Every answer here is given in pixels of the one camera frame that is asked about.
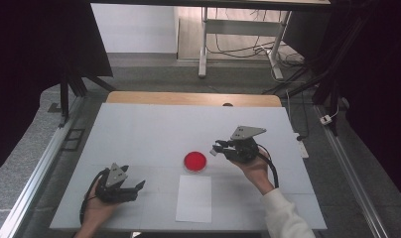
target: human hand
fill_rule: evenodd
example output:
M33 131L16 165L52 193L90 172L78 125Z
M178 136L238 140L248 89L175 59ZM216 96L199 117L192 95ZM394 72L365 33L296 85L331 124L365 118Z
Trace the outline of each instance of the human hand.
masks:
M92 187L88 196L85 214L80 229L74 238L86 238L94 236L98 228L104 223L114 212L116 207L121 203L105 203L95 196L95 188L99 180Z
M268 157L262 149L259 149L259 153ZM275 188L268 179L268 164L261 158L256 157L253 161L246 164L231 162L237 165L244 172L247 179L249 179L259 189L262 195Z

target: red cup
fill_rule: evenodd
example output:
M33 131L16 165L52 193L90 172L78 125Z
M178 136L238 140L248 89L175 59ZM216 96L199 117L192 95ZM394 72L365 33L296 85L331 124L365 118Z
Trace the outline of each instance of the red cup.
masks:
M206 157L201 152L190 152L185 156L185 168L190 173L199 173L206 166Z

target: white paper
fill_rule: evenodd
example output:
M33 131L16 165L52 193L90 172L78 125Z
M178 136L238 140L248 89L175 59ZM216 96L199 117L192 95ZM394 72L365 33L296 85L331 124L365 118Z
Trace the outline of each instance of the white paper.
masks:
M210 177L180 176L177 221L212 222Z

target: white wall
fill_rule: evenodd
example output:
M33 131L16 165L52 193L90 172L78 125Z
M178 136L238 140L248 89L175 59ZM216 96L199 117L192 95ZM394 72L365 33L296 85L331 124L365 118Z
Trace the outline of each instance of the white wall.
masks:
M176 53L176 7L91 4L108 53Z

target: black curtain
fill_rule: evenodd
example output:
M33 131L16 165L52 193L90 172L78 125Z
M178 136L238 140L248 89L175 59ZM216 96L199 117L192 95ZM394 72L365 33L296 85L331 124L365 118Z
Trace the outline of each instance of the black curtain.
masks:
M0 1L0 166L65 73L112 76L90 4Z
M401 191L401 1L381 0L336 76L351 127Z

